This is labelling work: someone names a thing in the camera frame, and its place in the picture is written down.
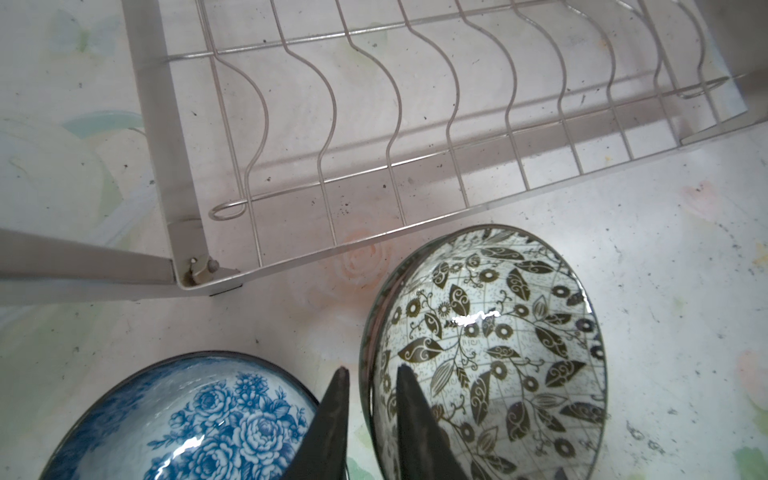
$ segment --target bowl rim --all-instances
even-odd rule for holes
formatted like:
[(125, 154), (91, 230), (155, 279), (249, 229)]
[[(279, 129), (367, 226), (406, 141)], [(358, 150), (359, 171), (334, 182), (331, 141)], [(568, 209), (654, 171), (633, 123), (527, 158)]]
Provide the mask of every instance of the bowl rim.
[(278, 365), (275, 365), (269, 360), (265, 360), (258, 356), (249, 355), (247, 353), (233, 352), (230, 350), (201, 350), (199, 352), (182, 353), (180, 355), (163, 359), (149, 366), (145, 366), (143, 369), (138, 370), (137, 372), (134, 372), (133, 374), (126, 377), (125, 379), (121, 380), (117, 385), (110, 388), (104, 395), (100, 396), (98, 400), (93, 402), (93, 404), (91, 404), (91, 406), (89, 406), (88, 409), (85, 410), (85, 412), (82, 415), (80, 415), (80, 417), (74, 423), (74, 425), (72, 425), (72, 427), (69, 428), (67, 433), (64, 435), (64, 437), (62, 437), (61, 441), (58, 443), (58, 445), (56, 445), (56, 448), (54, 449), (53, 453), (51, 453), (51, 456), (48, 457), (48, 461), (45, 463), (45, 467), (43, 467), (42, 471), (40, 472), (40, 475), (38, 476), (38, 480), (46, 479), (46, 475), (48, 474), (48, 471), (51, 468), (54, 458), (58, 456), (58, 453), (61, 451), (64, 445), (66, 445), (71, 440), (72, 436), (80, 429), (83, 422), (85, 422), (85, 420), (88, 419), (88, 416), (91, 413), (93, 413), (93, 411), (97, 407), (102, 406), (104, 402), (106, 402), (110, 397), (112, 397), (118, 390), (124, 388), (125, 386), (128, 386), (130, 383), (132, 383), (142, 375), (148, 372), (151, 372), (152, 370), (155, 370), (157, 368), (160, 368), (162, 366), (166, 366), (175, 362), (180, 362), (182, 360), (206, 358), (206, 357), (244, 360), (246, 362), (256, 363), (259, 366), (272, 369), (275, 373), (282, 376), (289, 383), (292, 383), (294, 384), (294, 386), (298, 387), (298, 390), (300, 390), (304, 395), (306, 395), (310, 403), (312, 403), (315, 407), (318, 407), (320, 404), (320, 402), (317, 400), (314, 394), (303, 383), (301, 383), (295, 376), (293, 376), (293, 374), (291, 374), (284, 368)]
[[(589, 305), (589, 308), (591, 312), (594, 315), (595, 322), (598, 325), (598, 328), (600, 326), (600, 321), (598, 320), (598, 315), (594, 312), (594, 307), (592, 305), (591, 298), (589, 295), (587, 295), (587, 290), (584, 288), (584, 285), (581, 283), (581, 280), (579, 280), (578, 275), (576, 272), (571, 268), (571, 264), (569, 264), (565, 258), (555, 249), (553, 248), (549, 243), (543, 241), (538, 236), (534, 235), (533, 233), (528, 232), (527, 230), (523, 230), (521, 228), (512, 227), (511, 225), (504, 225), (503, 223), (480, 223), (478, 225), (471, 225), (469, 227), (464, 227), (460, 230), (457, 230), (453, 233), (449, 233), (447, 235), (443, 235), (439, 238), (436, 238), (434, 240), (429, 241), (428, 243), (424, 244), (420, 248), (414, 250), (413, 253), (408, 255), (405, 260), (403, 260), (397, 269), (395, 269), (392, 274), (387, 277), (387, 280), (384, 282), (382, 289), (379, 291), (379, 294), (376, 296), (376, 299), (378, 300), (379, 297), (383, 294), (385, 294), (385, 289), (390, 288), (391, 290), (389, 292), (386, 292), (387, 297), (389, 298), (389, 302), (387, 304), (382, 304), (378, 308), (376, 307), (376, 303), (373, 304), (373, 307), (368, 315), (368, 319), (366, 321), (365, 329), (363, 330), (364, 335), (362, 338), (363, 344), (360, 346), (360, 360), (362, 362), (363, 355), (367, 350), (372, 350), (374, 353), (378, 351), (379, 342), (381, 341), (381, 326), (383, 326), (383, 323), (386, 322), (386, 319), (389, 318), (389, 311), (392, 309), (392, 303), (391, 300), (395, 299), (402, 290), (402, 287), (406, 284), (406, 281), (410, 276), (423, 264), (425, 260), (427, 260), (435, 251), (437, 251), (438, 248), (442, 247), (446, 243), (450, 242), (451, 240), (454, 240), (458, 238), (459, 236), (470, 233), (477, 230), (487, 230), (487, 229), (500, 229), (500, 230), (509, 230), (517, 233), (522, 233), (530, 238), (535, 239), (538, 241), (543, 247), (549, 249), (550, 251), (556, 253), (558, 257), (560, 257), (560, 260), (563, 262), (563, 264), (574, 274), (574, 279), (576, 280), (576, 283), (578, 283), (581, 290), (584, 292), (584, 301)], [(416, 257), (417, 255), (420, 255), (420, 258), (416, 258), (412, 265), (409, 265), (408, 268), (401, 272), (400, 275), (397, 275), (398, 269), (405, 264), (408, 260), (411, 260), (413, 257)], [(378, 329), (376, 330), (376, 338), (373, 338), (373, 335), (371, 335), (371, 338), (369, 339), (368, 343), (365, 344), (366, 336), (365, 334), (368, 333), (368, 331), (373, 331), (374, 327), (376, 325), (373, 325), (373, 323), (380, 322), (380, 325), (378, 325)], [(602, 341), (603, 343), (603, 363), (604, 363), (604, 369), (605, 369), (605, 411), (608, 411), (608, 360), (607, 360), (607, 354), (605, 353), (605, 341)], [(384, 468), (382, 459), (379, 456), (379, 448), (376, 443), (376, 427), (375, 422), (373, 421), (373, 404), (370, 399), (372, 399), (373, 395), (373, 374), (376, 371), (376, 355), (372, 356), (373, 362), (371, 362), (367, 367), (365, 372), (361, 368), (359, 369), (359, 378), (361, 380), (360, 385), (360, 397), (362, 400), (362, 414), (365, 417), (366, 424), (368, 425), (368, 432), (371, 436), (371, 443), (373, 445), (373, 453), (376, 456), (376, 463), (379, 465), (379, 470), (382, 473), (382, 477), (387, 480), (387, 477), (384, 475)], [(367, 391), (363, 391), (363, 376), (366, 376), (367, 379)], [(600, 438), (598, 439), (598, 444), (595, 446), (594, 450), (594, 457), (593, 461), (590, 465), (589, 471), (587, 472), (587, 476), (584, 477), (584, 480), (589, 480), (591, 478), (592, 474), (594, 473), (594, 468), (596, 464), (598, 463), (598, 459), (600, 457), (602, 445), (603, 445), (603, 438), (605, 437), (605, 422), (603, 423), (602, 428), (600, 429)]]

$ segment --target dish rack frame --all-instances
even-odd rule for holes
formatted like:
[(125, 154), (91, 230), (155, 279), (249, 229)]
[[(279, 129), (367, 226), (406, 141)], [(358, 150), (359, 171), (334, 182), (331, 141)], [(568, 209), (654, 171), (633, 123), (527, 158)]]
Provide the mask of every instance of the dish rack frame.
[[(684, 3), (681, 3), (680, 0), (668, 1), (674, 3), (690, 19), (690, 22), (698, 35), (698, 45), (700, 46), (700, 58), (697, 67), (699, 81), (695, 84), (683, 86), (679, 85), (674, 76), (674, 70), (670, 64), (670, 59), (660, 40), (659, 31), (654, 24), (654, 20), (650, 16), (645, 1), (637, 0), (639, 8), (635, 8), (624, 2), (624, 0), (607, 0), (609, 2), (615, 2), (632, 12), (632, 14), (643, 23), (648, 32), (650, 32), (656, 48), (657, 61), (654, 72), (654, 91), (643, 97), (632, 98), (626, 101), (615, 101), (611, 95), (611, 86), (616, 77), (617, 59), (609, 35), (598, 22), (582, 11), (576, 9), (573, 5), (568, 3), (568, 0), (510, 0), (507, 5), (495, 5), (487, 8), (470, 10), (462, 8), (461, 0), (453, 0), (457, 10), (456, 13), (434, 15), (424, 18), (409, 18), (402, 0), (396, 0), (403, 17), (401, 22), (353, 29), (350, 29), (347, 26), (343, 8), (339, 3), (339, 0), (335, 0), (339, 17), (343, 25), (343, 31), (334, 31), (322, 35), (309, 35), (297, 38), (286, 38), (283, 29), (281, 28), (280, 17), (275, 6), (275, 0), (270, 0), (280, 40), (221, 49), (218, 49), (215, 45), (214, 35), (211, 30), (204, 0), (193, 1), (195, 1), (197, 6), (200, 27), (204, 35), (207, 49), (204, 51), (192, 51), (185, 54), (169, 55), (167, 53), (163, 22), (161, 19), (161, 9), (158, 0), (123, 0), (125, 25), (136, 74), (141, 113), (144, 118), (145, 134), (154, 167), (161, 211), (167, 228), (168, 238), (170, 240), (172, 258), (165, 259), (141, 253), (92, 247), (63, 240), (0, 230), (0, 246), (4, 247), (5, 251), (13, 251), (17, 253), (12, 258), (3, 259), (0, 263), (0, 280), (2, 280), (2, 282), (0, 282), (0, 304), (50, 303), (62, 300), (119, 300), (164, 296), (212, 295), (221, 293), (240, 286), (248, 280), (267, 276), (272, 273), (287, 270), (294, 266), (330, 257), (338, 253), (365, 247), (438, 223), (465, 217), (483, 210), (507, 204), (513, 200), (519, 200), (525, 197), (530, 197), (531, 195), (566, 187), (582, 181), (585, 178), (601, 175), (608, 171), (616, 171), (634, 166), (653, 158), (669, 154), (672, 151), (687, 148), (689, 145), (700, 144), (702, 141), (707, 141), (711, 138), (727, 134), (730, 131), (743, 128), (742, 124), (735, 124), (732, 122), (733, 119), (724, 121), (720, 117), (720, 113), (712, 98), (712, 90), (742, 75), (711, 79), (705, 78), (702, 69), (705, 56), (707, 55), (707, 42), (705, 41), (704, 29), (697, 19), (697, 16)], [(525, 8), (530, 6), (553, 3), (560, 3), (567, 7), (571, 12), (581, 16), (589, 22), (591, 27), (594, 28), (604, 41), (611, 58), (611, 76), (607, 82), (606, 88), (607, 104), (577, 114), (566, 115), (564, 113), (562, 101), (566, 92), (567, 69), (563, 53), (558, 47), (558, 43), (552, 38), (550, 32), (533, 19), (526, 16), (523, 12)], [(514, 106), (515, 95), (517, 92), (517, 72), (515, 70), (514, 59), (505, 45), (497, 37), (472, 21), (473, 17), (476, 15), (493, 14), (505, 10), (512, 10), (522, 21), (527, 22), (530, 26), (538, 30), (552, 46), (558, 57), (562, 73), (562, 87), (557, 102), (558, 117), (553, 121), (543, 121), (519, 128), (513, 128), (510, 123), (510, 110)], [(474, 138), (470, 141), (454, 143), (451, 138), (451, 126), (452, 122), (456, 119), (459, 106), (458, 99), (460, 95), (460, 84), (458, 75), (456, 74), (456, 70), (450, 57), (441, 49), (441, 47), (414, 27), (457, 19), (461, 20), (466, 26), (480, 32), (499, 48), (507, 58), (515, 80), (515, 86), (505, 111), (506, 132), (502, 134), (493, 134), (487, 137)], [(455, 82), (456, 102), (454, 104), (452, 116), (445, 127), (445, 148), (433, 151), (427, 155), (393, 162), (390, 150), (392, 144), (398, 137), (402, 124), (402, 99), (398, 84), (387, 67), (375, 55), (372, 55), (357, 46), (354, 39), (358, 35), (397, 28), (407, 29), (419, 41), (423, 41), (433, 48), (446, 62)], [(333, 38), (346, 38), (352, 49), (375, 63), (377, 68), (386, 75), (396, 93), (399, 114), (396, 128), (386, 147), (386, 165), (359, 170), (343, 176), (324, 177), (322, 161), (323, 155), (326, 153), (332, 140), (333, 130), (336, 126), (336, 99), (332, 86), (323, 72), (311, 61), (294, 52), (291, 49), (291, 46)], [(230, 63), (227, 60), (227, 56), (245, 51), (256, 51), (268, 48), (282, 48), (287, 55), (292, 56), (297, 61), (301, 61), (307, 67), (312, 68), (312, 70), (314, 70), (314, 72), (323, 80), (333, 103), (333, 121), (325, 144), (316, 157), (318, 174), (318, 179), (316, 181), (291, 188), (275, 190), (268, 194), (252, 195), (250, 194), (250, 176), (254, 165), (264, 149), (266, 131), (269, 127), (269, 119), (266, 115), (267, 105), (258, 84), (248, 74)], [(217, 93), (217, 99), (222, 114), (222, 122), (232, 157), (233, 171), (235, 173), (235, 178), (237, 179), (237, 191), (240, 195), (236, 200), (215, 206), (209, 212), (209, 216), (214, 220), (231, 220), (242, 215), (247, 215), (249, 217), (257, 252), (258, 267), (243, 272), (231, 268), (223, 268), (211, 257), (206, 241), (200, 206), (198, 205), (198, 199), (195, 193), (192, 170), (190, 161), (187, 157), (179, 107), (174, 90), (174, 81), (171, 75), (171, 65), (174, 62), (195, 58), (210, 59), (214, 88)], [(240, 172), (240, 167), (234, 154), (233, 137), (230, 131), (229, 118), (227, 117), (227, 111), (223, 102), (222, 88), (217, 74), (218, 65), (221, 65), (224, 68), (229, 68), (242, 76), (258, 94), (263, 111), (265, 112), (264, 132), (260, 146), (242, 173)], [(665, 68), (669, 75), (672, 84), (671, 89), (662, 89), (660, 87), (659, 76), (662, 68)], [(706, 105), (711, 111), (715, 125), (698, 135), (698, 138), (693, 143), (684, 144), (684, 139), (677, 135), (672, 118), (667, 113), (665, 104), (669, 98), (674, 96), (680, 98), (703, 96), (706, 98)], [(632, 151), (630, 141), (627, 139), (626, 129), (621, 123), (617, 110), (618, 108), (652, 100), (659, 102), (666, 122), (669, 124), (670, 132), (675, 137), (674, 140), (676, 145), (665, 151), (637, 157)], [(569, 131), (568, 122), (589, 118), (599, 114), (613, 115), (629, 160), (622, 164), (585, 172), (581, 165), (575, 142)], [(763, 119), (761, 118), (752, 124), (759, 123), (762, 120)], [(562, 127), (565, 138), (567, 139), (568, 147), (573, 154), (576, 168), (578, 169), (578, 175), (532, 187), (526, 177), (525, 167), (521, 161), (518, 145), (515, 142), (516, 136), (525, 132), (547, 127), (556, 127), (558, 125)], [(503, 140), (505, 138), (511, 143), (511, 149), (515, 156), (515, 158), (511, 159), (511, 162), (517, 164), (525, 189), (511, 194), (502, 194), (492, 200), (472, 204), (469, 201), (467, 189), (462, 181), (462, 171), (456, 159), (456, 151), (492, 141)], [(459, 190), (462, 194), (463, 208), (447, 214), (431, 217), (427, 220), (408, 222), (406, 220), (400, 193), (398, 192), (398, 184), (395, 179), (394, 168), (441, 154), (450, 155), (452, 166), (458, 180)], [(392, 180), (399, 219), (402, 221), (402, 226), (354, 241), (339, 241), (336, 237), (334, 228), (333, 215), (331, 214), (329, 205), (329, 195), (326, 191), (327, 186), (351, 177), (384, 170), (389, 173)], [(253, 205), (260, 200), (316, 187), (319, 187), (323, 194), (328, 228), (333, 239), (333, 245), (296, 257), (291, 257), (286, 260), (264, 263), (260, 253), (261, 245), (259, 242), (258, 224), (254, 215)]]

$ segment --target dish rack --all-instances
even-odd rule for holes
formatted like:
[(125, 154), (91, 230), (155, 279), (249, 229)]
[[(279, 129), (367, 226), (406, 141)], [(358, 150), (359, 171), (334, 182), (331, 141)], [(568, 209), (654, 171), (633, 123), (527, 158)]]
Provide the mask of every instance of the dish rack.
[(62, 267), (83, 298), (219, 293), (763, 120), (684, 0), (123, 7), (173, 258)]

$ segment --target blue rose pattern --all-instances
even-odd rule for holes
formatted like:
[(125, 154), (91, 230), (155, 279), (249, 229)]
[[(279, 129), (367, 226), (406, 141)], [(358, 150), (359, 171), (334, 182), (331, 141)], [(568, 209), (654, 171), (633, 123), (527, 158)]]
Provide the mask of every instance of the blue rose pattern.
[(240, 373), (234, 389), (226, 381), (202, 388), (170, 416), (169, 434), (149, 442), (153, 449), (202, 443), (172, 457), (154, 458), (144, 480), (272, 480), (283, 476), (308, 428), (304, 409), (276, 398), (261, 375)]

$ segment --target bowl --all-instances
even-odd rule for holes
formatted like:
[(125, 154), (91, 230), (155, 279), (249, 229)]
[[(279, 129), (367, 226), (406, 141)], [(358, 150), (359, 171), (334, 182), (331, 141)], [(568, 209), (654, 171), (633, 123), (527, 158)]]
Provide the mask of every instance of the bowl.
[(601, 444), (600, 327), (574, 271), (502, 225), (418, 249), (387, 279), (361, 347), (379, 466), (399, 479), (397, 369), (409, 365), (468, 478), (585, 480)]
[(42, 480), (279, 478), (318, 402), (285, 370), (241, 353), (156, 363), (102, 396)]

